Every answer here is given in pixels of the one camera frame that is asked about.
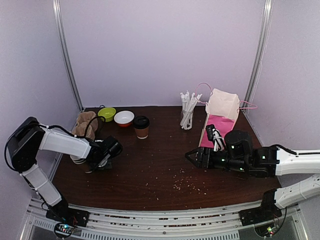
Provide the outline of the brown paper coffee cup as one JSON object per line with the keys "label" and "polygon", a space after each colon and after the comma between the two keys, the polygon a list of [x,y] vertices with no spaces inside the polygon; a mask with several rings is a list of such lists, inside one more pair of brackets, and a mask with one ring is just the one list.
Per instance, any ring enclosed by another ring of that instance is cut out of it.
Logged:
{"label": "brown paper coffee cup", "polygon": [[135,133],[136,133],[136,136],[138,139],[143,140],[149,136],[149,127],[145,128],[145,129],[134,128],[134,130],[135,130]]}

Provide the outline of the black cup lid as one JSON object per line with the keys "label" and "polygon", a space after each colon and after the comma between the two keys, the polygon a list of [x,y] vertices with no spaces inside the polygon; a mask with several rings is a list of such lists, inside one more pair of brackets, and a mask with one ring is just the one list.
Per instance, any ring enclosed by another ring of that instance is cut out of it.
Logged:
{"label": "black cup lid", "polygon": [[150,125],[150,120],[144,115],[136,116],[132,121],[133,127],[136,129],[145,129]]}

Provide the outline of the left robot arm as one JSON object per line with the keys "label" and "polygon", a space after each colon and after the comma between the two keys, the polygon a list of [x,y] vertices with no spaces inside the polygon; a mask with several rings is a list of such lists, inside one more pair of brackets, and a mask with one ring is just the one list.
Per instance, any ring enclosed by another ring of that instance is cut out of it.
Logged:
{"label": "left robot arm", "polygon": [[72,211],[63,195],[40,168],[36,157],[39,151],[69,155],[76,164],[87,163],[90,172],[105,169],[110,160],[123,150],[112,136],[92,140],[85,134],[73,134],[60,125],[43,125],[28,117],[7,139],[4,161],[43,199],[53,215],[61,222],[72,218]]}

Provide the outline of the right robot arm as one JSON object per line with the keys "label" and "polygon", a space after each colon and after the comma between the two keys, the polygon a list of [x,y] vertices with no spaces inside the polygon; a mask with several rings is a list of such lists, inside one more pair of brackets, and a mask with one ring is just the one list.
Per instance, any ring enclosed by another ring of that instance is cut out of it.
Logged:
{"label": "right robot arm", "polygon": [[224,169],[245,173],[256,178],[271,178],[291,174],[311,176],[287,187],[272,189],[263,194],[256,210],[259,220],[268,220],[277,210],[319,195],[319,150],[292,150],[280,144],[254,148],[248,132],[232,130],[222,137],[208,126],[208,140],[213,147],[200,146],[185,154],[197,168]]}

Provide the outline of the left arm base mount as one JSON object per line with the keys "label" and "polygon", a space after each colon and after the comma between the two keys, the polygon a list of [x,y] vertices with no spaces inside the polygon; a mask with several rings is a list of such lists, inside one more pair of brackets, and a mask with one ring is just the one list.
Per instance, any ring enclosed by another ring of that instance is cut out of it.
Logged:
{"label": "left arm base mount", "polygon": [[90,213],[86,210],[79,210],[75,208],[59,208],[48,205],[46,211],[46,218],[68,224],[72,227],[86,227]]}

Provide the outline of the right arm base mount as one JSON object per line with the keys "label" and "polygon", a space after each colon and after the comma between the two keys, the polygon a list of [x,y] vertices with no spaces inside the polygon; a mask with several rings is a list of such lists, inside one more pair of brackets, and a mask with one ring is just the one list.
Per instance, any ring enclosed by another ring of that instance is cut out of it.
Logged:
{"label": "right arm base mount", "polygon": [[281,217],[282,210],[274,204],[268,206],[258,206],[238,212],[242,226],[255,225],[266,221],[271,221],[274,216]]}

